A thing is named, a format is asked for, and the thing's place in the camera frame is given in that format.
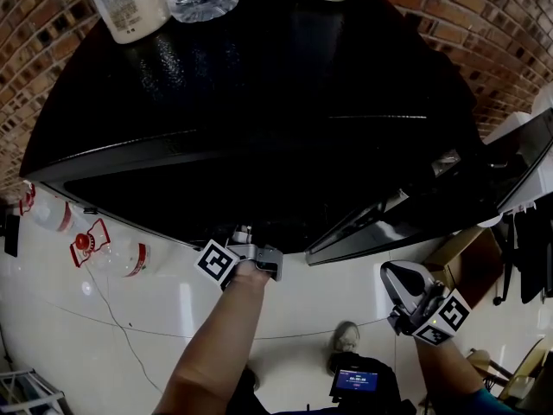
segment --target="person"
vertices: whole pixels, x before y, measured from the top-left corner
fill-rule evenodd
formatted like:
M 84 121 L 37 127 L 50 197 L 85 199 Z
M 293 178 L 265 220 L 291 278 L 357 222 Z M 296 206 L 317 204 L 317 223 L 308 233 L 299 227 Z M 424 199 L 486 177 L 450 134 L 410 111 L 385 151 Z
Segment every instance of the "person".
M 187 345 L 171 375 L 154 415 L 264 415 L 254 394 L 255 374 L 246 367 L 269 275 L 250 261 L 238 265 L 211 315 Z M 359 329 L 342 323 L 332 338 L 328 368 L 363 366 L 378 373 L 385 391 L 382 405 L 362 406 L 343 398 L 338 407 L 318 413 L 404 413 L 393 371 L 380 361 L 355 353 Z M 416 342 L 423 377 L 436 413 L 507 415 L 516 413 L 484 388 L 481 377 L 448 340 L 438 347 Z

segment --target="blue sleeve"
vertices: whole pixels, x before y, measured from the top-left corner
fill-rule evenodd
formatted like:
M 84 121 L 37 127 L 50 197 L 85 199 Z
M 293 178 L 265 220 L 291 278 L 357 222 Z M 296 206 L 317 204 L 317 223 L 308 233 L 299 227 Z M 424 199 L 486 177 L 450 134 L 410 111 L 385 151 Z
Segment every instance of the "blue sleeve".
M 513 411 L 500 401 L 497 401 L 486 389 L 481 389 L 470 397 L 464 399 L 461 407 L 456 411 L 462 415 L 514 415 Z

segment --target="barcode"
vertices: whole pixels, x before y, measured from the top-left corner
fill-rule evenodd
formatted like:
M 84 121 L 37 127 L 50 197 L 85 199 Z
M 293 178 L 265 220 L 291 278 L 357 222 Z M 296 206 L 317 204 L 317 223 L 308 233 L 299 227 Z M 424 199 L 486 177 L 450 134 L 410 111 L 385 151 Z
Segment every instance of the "barcode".
M 140 21 L 140 16 L 134 16 L 138 12 L 134 0 L 102 0 L 102 3 L 118 31 L 123 31 L 130 24 Z

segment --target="person's left arm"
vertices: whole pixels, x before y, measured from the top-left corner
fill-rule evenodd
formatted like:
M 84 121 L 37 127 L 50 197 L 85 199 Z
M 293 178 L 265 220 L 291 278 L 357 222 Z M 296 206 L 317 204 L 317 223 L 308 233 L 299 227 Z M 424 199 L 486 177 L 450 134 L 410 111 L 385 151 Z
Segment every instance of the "person's left arm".
M 154 414 L 224 414 L 250 354 L 269 275 L 251 261 L 187 345 Z

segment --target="black pants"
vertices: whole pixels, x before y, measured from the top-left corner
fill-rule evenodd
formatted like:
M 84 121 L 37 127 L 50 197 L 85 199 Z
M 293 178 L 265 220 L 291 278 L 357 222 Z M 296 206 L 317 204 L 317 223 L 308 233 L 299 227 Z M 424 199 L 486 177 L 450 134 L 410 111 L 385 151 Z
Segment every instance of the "black pants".
M 339 406 L 338 411 L 335 408 L 329 409 L 329 412 L 339 413 L 393 413 L 400 414 L 405 413 L 401 399 L 399 397 L 399 389 L 397 388 L 396 375 L 391 368 L 387 367 L 384 363 L 373 358 L 364 358 L 352 352 L 344 352 L 341 354 L 333 354 L 330 358 L 330 369 L 336 372 L 338 367 L 347 368 L 348 366 L 362 366 L 364 370 L 369 370 L 378 374 L 378 408 L 377 407 L 363 407 L 358 401 L 348 401 L 343 399 Z M 253 386 L 255 378 L 251 370 L 244 370 L 240 382 L 236 387 L 236 391 L 232 395 L 231 401 L 226 408 L 227 415 L 268 415 L 261 402 L 253 393 Z M 298 407 L 297 411 L 305 410 L 304 407 Z

